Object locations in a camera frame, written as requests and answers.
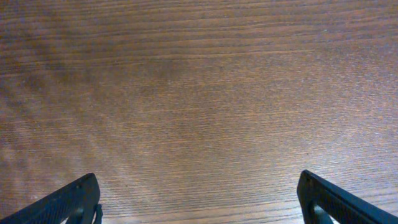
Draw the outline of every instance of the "wooden table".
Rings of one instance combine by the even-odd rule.
[[[303,223],[309,169],[398,215],[398,5],[3,1],[0,218],[88,172],[104,223]]]

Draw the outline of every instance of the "black plastic part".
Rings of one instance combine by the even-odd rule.
[[[321,177],[305,170],[297,186],[305,224],[398,223],[398,217],[365,202]]]
[[[94,213],[101,223],[98,205],[100,187],[94,174],[86,174],[26,208],[6,217],[0,224],[56,223],[91,224]]]

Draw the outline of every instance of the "wooden surface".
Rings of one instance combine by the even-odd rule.
[[[397,1],[2,1],[0,218],[94,172],[105,223],[398,215]]]

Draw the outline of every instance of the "brown wood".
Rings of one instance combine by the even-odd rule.
[[[309,169],[398,215],[391,1],[3,1],[0,218],[88,172],[105,223],[303,223]]]

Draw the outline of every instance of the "wood grain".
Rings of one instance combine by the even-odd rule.
[[[303,169],[398,215],[394,0],[21,0],[0,23],[0,218],[94,172],[105,223],[303,223]]]

